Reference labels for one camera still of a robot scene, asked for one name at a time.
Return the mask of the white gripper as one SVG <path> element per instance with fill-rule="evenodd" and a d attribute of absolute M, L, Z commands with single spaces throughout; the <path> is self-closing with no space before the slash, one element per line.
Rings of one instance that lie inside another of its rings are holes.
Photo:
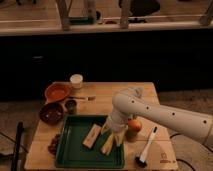
<path fill-rule="evenodd" d="M 127 121 L 120 116 L 109 115 L 107 118 L 107 123 L 104 123 L 101 128 L 101 134 L 105 134 L 109 130 L 112 130 L 114 133 L 114 138 L 116 146 L 120 147 L 123 143 L 126 131 L 127 131 Z"/>

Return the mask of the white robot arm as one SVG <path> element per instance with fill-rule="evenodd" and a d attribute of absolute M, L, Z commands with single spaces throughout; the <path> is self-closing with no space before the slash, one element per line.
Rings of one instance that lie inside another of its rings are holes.
<path fill-rule="evenodd" d="M 130 115 L 140 116 L 183 134 L 206 147 L 213 148 L 213 116 L 180 108 L 158 105 L 141 98 L 140 87 L 116 92 L 112 97 L 112 112 L 102 132 L 123 132 Z"/>

